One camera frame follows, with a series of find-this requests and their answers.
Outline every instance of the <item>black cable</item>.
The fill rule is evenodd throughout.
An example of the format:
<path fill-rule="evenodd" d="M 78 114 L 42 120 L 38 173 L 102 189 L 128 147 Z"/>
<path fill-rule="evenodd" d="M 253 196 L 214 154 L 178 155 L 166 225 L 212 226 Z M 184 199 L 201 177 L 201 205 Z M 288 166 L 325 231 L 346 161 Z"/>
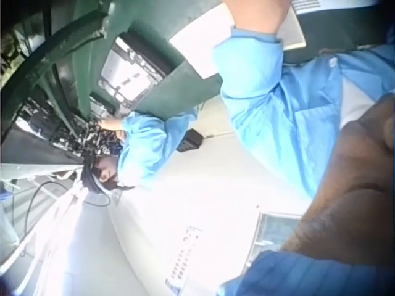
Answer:
<path fill-rule="evenodd" d="M 66 191 L 68 190 L 67 187 L 65 187 L 64 185 L 62 185 L 61 183 L 56 182 L 56 181 L 46 181 L 46 182 L 40 184 L 40 186 L 38 186 L 38 188 L 36 189 L 35 193 L 33 193 L 32 197 L 31 197 L 31 199 L 30 199 L 30 203 L 29 203 L 29 206 L 28 206 L 27 211 L 26 211 L 25 227 L 24 227 L 24 236 L 26 236 L 26 235 L 27 235 L 27 232 L 28 232 L 28 231 L 27 231 L 27 226 L 28 226 L 28 219 L 29 219 L 29 214 L 30 214 L 30 211 L 31 211 L 31 206 L 33 205 L 33 202 L 34 202 L 34 200 L 35 200 L 37 194 L 38 194 L 39 191 L 41 190 L 41 188 L 43 188 L 43 187 L 44 187 L 45 185 L 47 185 L 47 184 L 56 184 L 56 185 L 60 186 L 61 188 L 65 189 Z M 96 203 L 87 202 L 87 201 L 85 201 L 85 200 L 84 200 L 84 203 L 86 203 L 86 204 L 88 204 L 88 205 L 92 205 L 92 206 L 94 206 L 94 207 L 107 207 L 108 205 L 111 204 L 111 198 L 110 198 L 107 194 L 104 194 L 104 195 L 105 195 L 105 197 L 108 198 L 108 203 L 105 203 L 105 204 L 103 204 L 103 205 L 99 205 L 99 204 L 96 204 Z M 20 256 L 21 256 L 21 257 L 25 256 L 25 251 L 24 251 L 23 253 L 21 253 Z"/>
<path fill-rule="evenodd" d="M 105 204 L 103 204 L 103 205 L 98 205 L 98 204 L 96 204 L 96 203 L 87 202 L 86 200 L 84 200 L 84 203 L 85 203 L 85 204 L 88 204 L 88 205 L 92 205 L 92 206 L 94 206 L 94 207 L 99 207 L 99 208 L 108 207 L 108 206 L 111 204 L 111 198 L 110 198 L 107 194 L 103 194 L 103 195 L 108 199 L 108 202 L 105 203 Z"/>

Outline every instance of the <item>window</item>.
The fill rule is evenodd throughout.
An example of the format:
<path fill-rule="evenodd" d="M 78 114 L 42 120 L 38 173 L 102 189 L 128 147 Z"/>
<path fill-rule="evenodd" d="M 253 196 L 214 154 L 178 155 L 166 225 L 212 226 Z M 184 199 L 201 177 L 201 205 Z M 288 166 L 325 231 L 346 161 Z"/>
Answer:
<path fill-rule="evenodd" d="M 279 250 L 292 234 L 300 218 L 296 215 L 261 213 L 243 273 L 248 270 L 251 263 L 261 252 Z"/>
<path fill-rule="evenodd" d="M 117 37 L 98 85 L 125 108 L 133 110 L 172 68 L 133 32 Z"/>

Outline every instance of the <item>woman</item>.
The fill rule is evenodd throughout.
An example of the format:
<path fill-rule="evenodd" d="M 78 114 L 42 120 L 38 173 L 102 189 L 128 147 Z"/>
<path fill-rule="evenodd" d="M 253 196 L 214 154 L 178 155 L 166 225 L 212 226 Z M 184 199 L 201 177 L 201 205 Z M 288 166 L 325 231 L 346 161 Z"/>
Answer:
<path fill-rule="evenodd" d="M 197 115 L 197 110 L 192 109 L 163 121 L 132 112 L 124 119 L 100 121 L 101 128 L 116 132 L 123 149 L 119 156 L 86 157 L 83 185 L 103 193 L 116 188 L 131 189 L 151 178 L 173 154 Z"/>

